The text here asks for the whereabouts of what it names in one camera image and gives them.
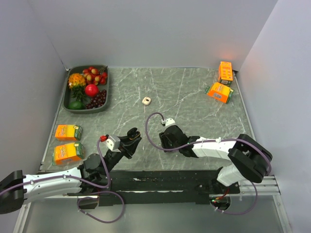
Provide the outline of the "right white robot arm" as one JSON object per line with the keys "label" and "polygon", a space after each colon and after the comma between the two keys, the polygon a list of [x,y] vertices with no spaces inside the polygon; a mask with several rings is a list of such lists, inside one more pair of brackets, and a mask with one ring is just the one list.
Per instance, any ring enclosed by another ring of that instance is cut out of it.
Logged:
{"label": "right white robot arm", "polygon": [[225,192],[232,184],[248,180],[262,182],[269,173],[272,154],[246,134],[240,134],[233,140],[207,139],[199,136],[186,136],[182,130],[172,125],[159,133],[162,148],[166,152],[177,150],[189,158],[211,157],[230,161],[231,164],[219,170],[212,181],[217,193]]}

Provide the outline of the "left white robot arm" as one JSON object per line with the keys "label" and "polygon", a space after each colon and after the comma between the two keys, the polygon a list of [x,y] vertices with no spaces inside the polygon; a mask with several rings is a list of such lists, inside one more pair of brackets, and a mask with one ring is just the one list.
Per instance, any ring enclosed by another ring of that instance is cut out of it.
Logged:
{"label": "left white robot arm", "polygon": [[140,135],[104,135],[105,155],[99,150],[83,164],[68,170],[41,175],[24,175],[22,170],[11,172],[0,182],[0,212],[8,214],[32,201],[60,194],[91,195],[95,190],[108,189],[112,184],[110,171],[123,158],[131,159],[142,140]]}

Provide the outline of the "beige earbud charging case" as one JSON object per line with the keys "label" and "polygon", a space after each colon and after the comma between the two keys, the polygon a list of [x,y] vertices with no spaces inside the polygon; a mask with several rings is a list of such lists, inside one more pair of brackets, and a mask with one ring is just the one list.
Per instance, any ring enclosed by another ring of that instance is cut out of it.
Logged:
{"label": "beige earbud charging case", "polygon": [[151,98],[150,97],[144,97],[142,100],[142,104],[145,106],[148,106],[151,103]]}

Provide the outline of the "black earbud charging case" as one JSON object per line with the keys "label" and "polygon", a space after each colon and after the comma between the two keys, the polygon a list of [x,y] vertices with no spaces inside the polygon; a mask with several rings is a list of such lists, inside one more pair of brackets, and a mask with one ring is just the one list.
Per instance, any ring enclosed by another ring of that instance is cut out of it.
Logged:
{"label": "black earbud charging case", "polygon": [[130,140],[130,141],[141,140],[140,131],[139,131],[136,127],[131,128],[131,129],[127,132],[127,137],[128,137],[128,140]]}

